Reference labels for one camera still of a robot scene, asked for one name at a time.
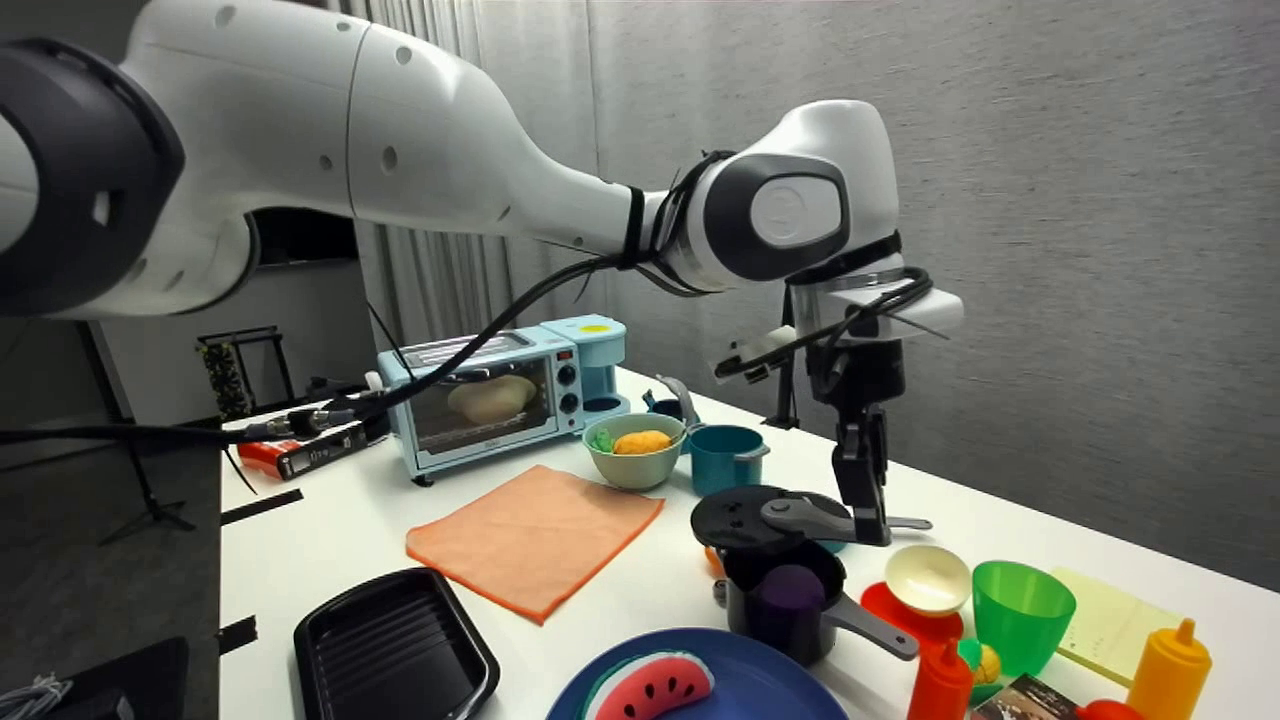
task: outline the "yellow bottle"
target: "yellow bottle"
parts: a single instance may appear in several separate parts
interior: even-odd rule
[[[1213,654],[1196,640],[1196,620],[1159,627],[1148,634],[1142,661],[1136,664],[1128,706],[1142,713],[1142,720],[1188,720],[1207,668]]]

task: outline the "oven window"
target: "oven window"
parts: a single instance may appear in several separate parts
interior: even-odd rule
[[[451,450],[546,418],[542,359],[486,369],[486,381],[451,381],[411,398],[425,450]]]

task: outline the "watermelon slice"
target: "watermelon slice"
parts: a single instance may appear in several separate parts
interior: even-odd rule
[[[711,693],[714,677],[691,651],[648,651],[597,682],[586,720],[657,720]]]

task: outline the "floor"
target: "floor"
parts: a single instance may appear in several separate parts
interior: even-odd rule
[[[183,634],[186,720],[217,714],[217,450],[143,467],[194,531],[143,515],[119,446],[0,472],[0,693]]]

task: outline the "blue plate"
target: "blue plate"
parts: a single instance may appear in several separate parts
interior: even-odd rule
[[[670,720],[726,720],[726,714],[805,714],[805,720],[844,720],[838,702],[785,651],[755,645],[748,634],[711,630],[711,627],[670,627],[635,634],[597,654],[575,679],[561,693],[546,720],[582,720],[601,677],[617,664],[628,664],[648,651],[691,651],[711,677],[714,693],[699,702],[670,713]]]

